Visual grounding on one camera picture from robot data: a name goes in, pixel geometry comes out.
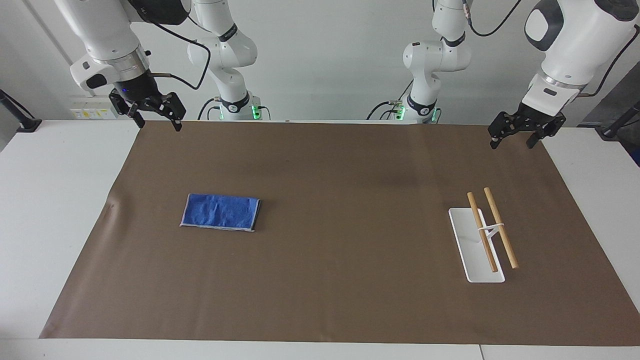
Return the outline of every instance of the folded blue towel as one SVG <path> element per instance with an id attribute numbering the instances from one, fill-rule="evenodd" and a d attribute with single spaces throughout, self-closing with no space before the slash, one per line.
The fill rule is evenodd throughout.
<path id="1" fill-rule="evenodd" d="M 190 193 L 180 226 L 253 232 L 260 199 Z"/>

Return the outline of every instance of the brown mat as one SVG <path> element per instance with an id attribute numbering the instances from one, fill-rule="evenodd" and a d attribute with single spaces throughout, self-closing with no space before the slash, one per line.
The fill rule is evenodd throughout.
<path id="1" fill-rule="evenodd" d="M 41 338 L 640 345 L 542 145 L 485 127 L 148 122 Z M 465 278 L 447 211 L 490 186 L 521 269 Z M 255 233 L 179 227 L 259 197 Z"/>

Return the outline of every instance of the white wall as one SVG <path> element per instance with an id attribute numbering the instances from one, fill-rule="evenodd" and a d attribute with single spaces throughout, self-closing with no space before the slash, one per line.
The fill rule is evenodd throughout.
<path id="1" fill-rule="evenodd" d="M 21 46 L 23 35 L 30 42 L 38 38 L 37 22 L 24 11 L 30 4 L 41 18 L 44 29 L 58 40 L 63 54 L 55 48 L 31 44 Z M 29 96 L 26 102 L 51 111 L 42 115 L 60 119 L 67 114 L 70 96 L 82 95 L 70 80 L 65 57 L 76 60 L 83 53 L 82 43 L 73 35 L 51 0 L 4 0 L 9 2 L 0 15 L 3 35 L 16 33 L 14 50 L 21 61 L 3 64 L 2 86 L 16 95 Z M 479 31 L 492 29 L 511 8 L 515 0 L 477 0 L 474 24 Z M 540 66 L 542 54 L 525 39 L 524 20 L 537 0 L 525 0 L 507 24 L 490 38 L 478 38 L 468 32 L 474 50 L 471 66 L 464 72 L 440 74 L 443 88 L 438 102 L 444 109 L 441 123 L 488 124 L 499 111 L 515 111 L 529 81 Z M 437 40 L 431 28 L 431 4 L 428 0 L 230 0 L 234 19 L 240 29 L 252 37 L 259 48 L 255 65 L 241 69 L 249 89 L 271 108 L 276 119 L 362 119 L 381 101 L 399 96 L 411 80 L 402 63 L 404 47 L 416 40 Z M 154 72 L 174 72 L 191 82 L 200 75 L 186 56 L 186 44 L 170 37 L 150 24 L 133 24 L 151 56 Z M 175 28 L 187 37 L 205 33 L 191 23 Z M 600 96 L 579 99 L 564 113 L 569 125 L 578 124 L 600 99 L 633 67 L 640 58 L 640 41 L 620 59 Z M 46 62 L 46 69 L 35 68 Z M 30 76 L 18 77 L 29 66 Z M 28 83 L 29 90 L 19 84 Z M 217 89 L 207 79 L 204 88 L 194 92 L 171 80 L 158 79 L 164 92 L 176 91 L 188 109 L 187 118 L 195 118 L 202 103 Z M 108 93 L 109 89 L 98 91 Z M 55 91 L 60 96 L 52 95 Z"/>

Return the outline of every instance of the wooden chopstick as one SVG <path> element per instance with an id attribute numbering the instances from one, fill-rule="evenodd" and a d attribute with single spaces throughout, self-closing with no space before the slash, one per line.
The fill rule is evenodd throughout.
<path id="1" fill-rule="evenodd" d="M 484 194 L 486 195 L 486 199 L 489 200 L 489 207 L 491 207 L 491 212 L 493 213 L 493 218 L 495 219 L 495 222 L 498 224 L 501 224 L 502 217 L 500 216 L 498 207 L 495 204 L 495 199 L 493 198 L 491 189 L 484 188 Z M 500 232 L 500 238 L 502 238 L 504 249 L 507 251 L 507 256 L 509 256 L 509 262 L 511 263 L 511 268 L 514 268 L 514 269 L 519 268 L 520 265 L 518 264 L 518 259 L 516 258 L 516 254 L 513 252 L 513 247 L 511 247 L 511 242 L 509 241 L 509 236 L 507 236 L 507 231 L 504 229 L 504 225 L 498 226 L 498 232 Z"/>
<path id="2" fill-rule="evenodd" d="M 495 259 L 493 258 L 491 247 L 489 246 L 489 240 L 486 238 L 486 233 L 484 229 L 480 229 L 480 227 L 483 227 L 483 224 L 482 224 L 482 220 L 480 219 L 480 212 L 478 211 L 478 205 L 476 204 L 476 198 L 474 197 L 474 193 L 468 192 L 467 197 L 469 198 L 469 205 L 471 205 L 471 210 L 474 212 L 474 217 L 476 218 L 476 225 L 478 226 L 478 231 L 480 232 L 480 238 L 482 239 L 482 244 L 484 245 L 484 251 L 486 252 L 486 257 L 487 259 L 489 259 L 491 272 L 498 272 L 498 266 L 495 264 Z"/>

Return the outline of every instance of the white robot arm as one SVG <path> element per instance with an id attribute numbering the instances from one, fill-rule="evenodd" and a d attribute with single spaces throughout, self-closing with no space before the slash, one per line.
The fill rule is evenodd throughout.
<path id="1" fill-rule="evenodd" d="M 404 66 L 413 74 L 411 92 L 404 96 L 404 119 L 425 122 L 435 108 L 440 92 L 438 71 L 460 71 L 471 62 L 471 49 L 465 42 L 467 19 L 462 0 L 438 0 L 432 21 L 440 41 L 409 44 L 404 50 Z"/>
<path id="2" fill-rule="evenodd" d="M 225 120 L 260 118 L 260 99 L 247 91 L 244 77 L 235 67 L 253 65 L 258 57 L 255 43 L 238 30 L 231 17 L 228 0 L 194 0 L 202 27 L 217 37 L 205 37 L 201 43 L 211 50 L 209 74 L 220 91 L 221 117 Z M 204 66 L 207 53 L 193 44 L 188 47 L 194 65 Z"/>
<path id="3" fill-rule="evenodd" d="M 636 0 L 541 0 L 527 18 L 525 34 L 545 60 L 518 111 L 499 113 L 489 126 L 491 146 L 519 131 L 534 131 L 529 148 L 554 136 L 566 120 L 561 110 L 631 37 L 637 15 Z"/>
<path id="4" fill-rule="evenodd" d="M 191 0 L 55 0 L 70 27 L 84 42 L 87 54 L 71 66 L 71 75 L 84 90 L 113 84 L 109 95 L 116 110 L 144 120 L 139 110 L 154 111 L 171 120 L 176 131 L 186 113 L 178 95 L 163 95 L 149 71 L 147 56 L 131 21 L 178 25 L 188 16 Z"/>

